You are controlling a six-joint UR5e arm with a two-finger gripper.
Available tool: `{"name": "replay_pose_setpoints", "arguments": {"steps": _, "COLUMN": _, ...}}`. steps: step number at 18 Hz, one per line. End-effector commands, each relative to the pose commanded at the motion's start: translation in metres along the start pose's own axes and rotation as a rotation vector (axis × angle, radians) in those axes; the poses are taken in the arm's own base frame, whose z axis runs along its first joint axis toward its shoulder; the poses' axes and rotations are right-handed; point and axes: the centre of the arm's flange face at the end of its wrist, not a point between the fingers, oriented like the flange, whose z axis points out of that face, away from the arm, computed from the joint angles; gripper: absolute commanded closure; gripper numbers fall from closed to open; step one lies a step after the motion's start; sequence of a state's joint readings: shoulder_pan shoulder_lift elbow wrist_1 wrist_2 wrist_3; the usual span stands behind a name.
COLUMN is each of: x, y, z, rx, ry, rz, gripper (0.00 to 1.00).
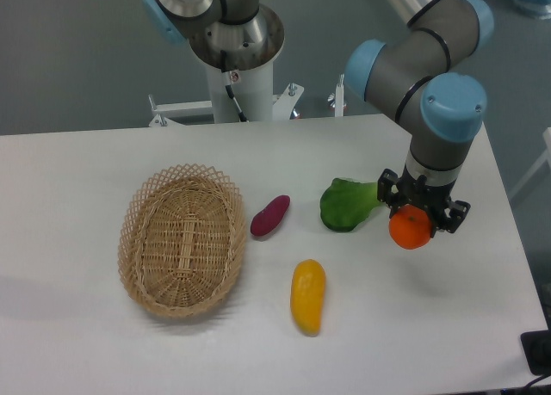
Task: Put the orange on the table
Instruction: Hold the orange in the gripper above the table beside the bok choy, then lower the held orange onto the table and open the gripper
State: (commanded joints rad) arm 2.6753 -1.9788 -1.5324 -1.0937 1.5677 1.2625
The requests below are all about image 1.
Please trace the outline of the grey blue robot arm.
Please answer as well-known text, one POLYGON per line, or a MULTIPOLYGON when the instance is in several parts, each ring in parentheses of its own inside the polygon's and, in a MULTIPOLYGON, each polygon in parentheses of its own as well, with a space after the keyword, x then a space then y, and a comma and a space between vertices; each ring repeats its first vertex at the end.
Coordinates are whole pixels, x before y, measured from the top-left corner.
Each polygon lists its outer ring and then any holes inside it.
MULTIPOLYGON (((492 36, 482 0, 388 0, 409 28, 395 46, 363 42, 345 85, 411 134, 401 174, 385 170, 377 197, 396 215, 424 211, 432 231, 454 232, 470 206, 451 190, 486 112, 484 88, 454 67, 492 36)), ((284 43, 279 16, 259 0, 142 0, 158 31, 187 41, 206 69, 218 123, 286 120, 273 95, 273 62, 284 43)))

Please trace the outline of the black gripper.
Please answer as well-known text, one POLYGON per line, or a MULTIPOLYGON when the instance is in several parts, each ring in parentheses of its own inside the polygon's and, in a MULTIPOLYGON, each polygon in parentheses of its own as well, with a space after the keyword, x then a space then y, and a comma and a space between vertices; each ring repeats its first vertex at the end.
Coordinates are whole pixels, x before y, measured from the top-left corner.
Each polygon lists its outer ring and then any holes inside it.
POLYGON ((394 171, 384 169, 377 181, 377 200, 388 206, 390 219, 404 205, 424 210, 429 215, 433 238, 438 231, 455 233, 470 211, 468 202, 450 199, 454 186, 454 182, 431 186, 425 176, 415 179, 404 172, 399 177, 394 171))

